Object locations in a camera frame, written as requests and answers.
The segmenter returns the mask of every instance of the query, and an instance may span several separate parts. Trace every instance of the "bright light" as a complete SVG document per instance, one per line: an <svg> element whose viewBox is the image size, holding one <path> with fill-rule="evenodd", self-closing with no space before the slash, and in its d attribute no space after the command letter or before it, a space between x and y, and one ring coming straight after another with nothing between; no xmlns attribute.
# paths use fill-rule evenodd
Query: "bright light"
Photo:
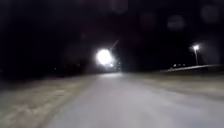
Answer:
<svg viewBox="0 0 224 128"><path fill-rule="evenodd" d="M193 49L194 49L195 51L199 50L199 45L195 45L195 46L193 46Z"/></svg>
<svg viewBox="0 0 224 128"><path fill-rule="evenodd" d="M100 50L97 54L96 54L96 59L98 61L99 64L102 65L110 65L113 63L114 59L110 53L109 50L107 49L102 49Z"/></svg>
<svg viewBox="0 0 224 128"><path fill-rule="evenodd" d="M113 67L113 66L114 66L114 65L111 63L111 64L110 64L110 67Z"/></svg>

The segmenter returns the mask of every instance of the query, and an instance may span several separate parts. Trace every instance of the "night sky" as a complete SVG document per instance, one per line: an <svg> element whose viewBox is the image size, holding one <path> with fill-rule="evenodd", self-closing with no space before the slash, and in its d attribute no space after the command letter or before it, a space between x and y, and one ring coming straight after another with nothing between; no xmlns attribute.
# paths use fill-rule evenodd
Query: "night sky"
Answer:
<svg viewBox="0 0 224 128"><path fill-rule="evenodd" d="M222 1L1 0L0 67L6 76L94 72L116 40L124 71L223 62Z"/></svg>

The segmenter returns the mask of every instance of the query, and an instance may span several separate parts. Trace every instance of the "roadside grass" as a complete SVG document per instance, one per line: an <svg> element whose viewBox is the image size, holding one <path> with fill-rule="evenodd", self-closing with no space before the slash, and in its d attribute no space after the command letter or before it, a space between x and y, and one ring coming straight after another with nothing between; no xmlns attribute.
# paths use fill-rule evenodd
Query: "roadside grass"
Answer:
<svg viewBox="0 0 224 128"><path fill-rule="evenodd" d="M0 94L0 128L39 128L69 98L75 98L91 78L28 82L29 87Z"/></svg>
<svg viewBox="0 0 224 128"><path fill-rule="evenodd" d="M224 76L140 75L144 82L173 91L224 98Z"/></svg>

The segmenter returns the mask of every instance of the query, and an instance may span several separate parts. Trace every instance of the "street light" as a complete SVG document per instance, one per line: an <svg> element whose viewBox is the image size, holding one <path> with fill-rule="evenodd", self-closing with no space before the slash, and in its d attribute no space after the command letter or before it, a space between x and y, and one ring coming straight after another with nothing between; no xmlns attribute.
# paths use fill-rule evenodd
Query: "street light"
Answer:
<svg viewBox="0 0 224 128"><path fill-rule="evenodd" d="M113 67L114 58L111 55L111 52L107 49L101 49L96 54L96 60L99 64L103 66Z"/></svg>
<svg viewBox="0 0 224 128"><path fill-rule="evenodd" d="M193 50L194 50L194 54L195 54L195 58L196 58L196 64L198 66L198 55L197 55L197 51L200 49L199 45L194 45L193 46Z"/></svg>

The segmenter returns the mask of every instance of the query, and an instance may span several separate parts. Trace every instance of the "asphalt road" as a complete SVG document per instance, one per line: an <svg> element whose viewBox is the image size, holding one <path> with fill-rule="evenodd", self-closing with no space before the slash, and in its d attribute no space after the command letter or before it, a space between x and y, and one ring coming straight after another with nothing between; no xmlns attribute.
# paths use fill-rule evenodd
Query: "asphalt road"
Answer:
<svg viewBox="0 0 224 128"><path fill-rule="evenodd" d="M223 128L224 102L124 75L98 76L46 128Z"/></svg>

